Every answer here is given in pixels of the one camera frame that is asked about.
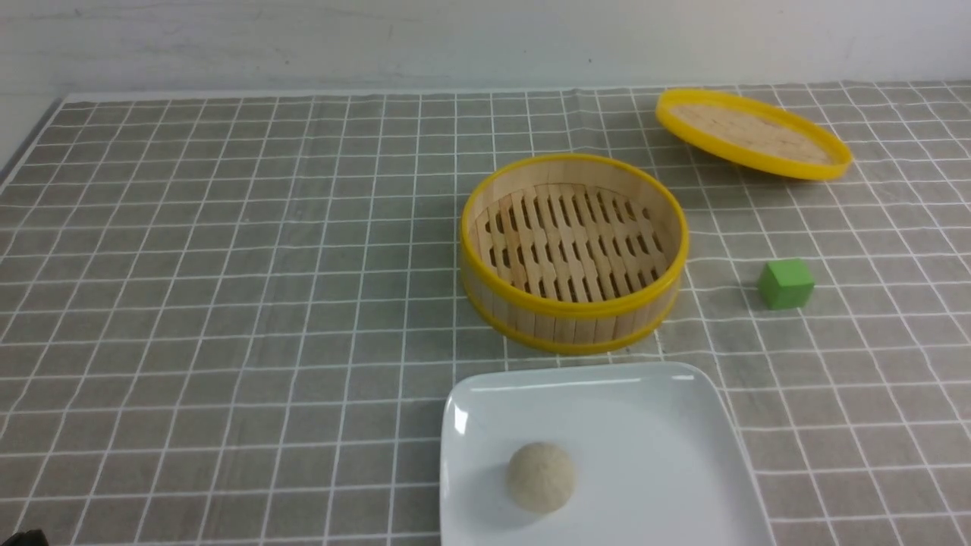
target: green cube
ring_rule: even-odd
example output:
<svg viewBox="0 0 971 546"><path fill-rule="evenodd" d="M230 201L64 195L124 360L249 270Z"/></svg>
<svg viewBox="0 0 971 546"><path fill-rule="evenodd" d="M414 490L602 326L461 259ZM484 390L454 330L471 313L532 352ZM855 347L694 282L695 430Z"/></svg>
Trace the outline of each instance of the green cube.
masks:
<svg viewBox="0 0 971 546"><path fill-rule="evenodd" d="M758 278L758 293L769 309L794 309L809 301L816 281L801 259L770 261Z"/></svg>

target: dough ball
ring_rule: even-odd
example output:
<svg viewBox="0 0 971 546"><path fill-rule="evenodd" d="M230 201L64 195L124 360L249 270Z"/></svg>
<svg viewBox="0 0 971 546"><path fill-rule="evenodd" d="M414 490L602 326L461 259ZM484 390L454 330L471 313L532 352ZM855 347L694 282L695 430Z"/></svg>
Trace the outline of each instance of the dough ball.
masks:
<svg viewBox="0 0 971 546"><path fill-rule="evenodd" d="M549 514L566 504L577 485L573 462L562 448L534 442L519 448L506 468L506 488L529 512Z"/></svg>

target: black object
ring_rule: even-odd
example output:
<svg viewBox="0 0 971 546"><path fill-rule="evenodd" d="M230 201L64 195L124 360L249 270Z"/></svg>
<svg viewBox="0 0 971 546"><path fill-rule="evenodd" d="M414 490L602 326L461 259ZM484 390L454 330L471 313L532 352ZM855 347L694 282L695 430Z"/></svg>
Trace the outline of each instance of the black object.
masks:
<svg viewBox="0 0 971 546"><path fill-rule="evenodd" d="M8 538L0 546L50 546L40 529L26 530Z"/></svg>

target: white plate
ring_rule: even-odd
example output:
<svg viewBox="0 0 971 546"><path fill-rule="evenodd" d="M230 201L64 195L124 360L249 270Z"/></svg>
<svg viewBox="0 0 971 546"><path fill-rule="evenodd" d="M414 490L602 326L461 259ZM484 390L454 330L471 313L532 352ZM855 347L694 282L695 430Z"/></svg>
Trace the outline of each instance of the white plate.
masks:
<svg viewBox="0 0 971 546"><path fill-rule="evenodd" d="M577 468L566 506L532 516L505 469L549 441ZM442 426L443 546L768 546L752 477L711 381L676 362L479 375Z"/></svg>

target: white wall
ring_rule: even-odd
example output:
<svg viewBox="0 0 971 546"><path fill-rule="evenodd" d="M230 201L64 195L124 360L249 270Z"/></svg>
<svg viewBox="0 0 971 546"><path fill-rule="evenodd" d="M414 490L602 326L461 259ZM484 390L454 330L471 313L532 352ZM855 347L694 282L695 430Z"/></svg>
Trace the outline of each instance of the white wall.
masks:
<svg viewBox="0 0 971 546"><path fill-rule="evenodd" d="M971 77L971 0L2 0L0 94Z"/></svg>

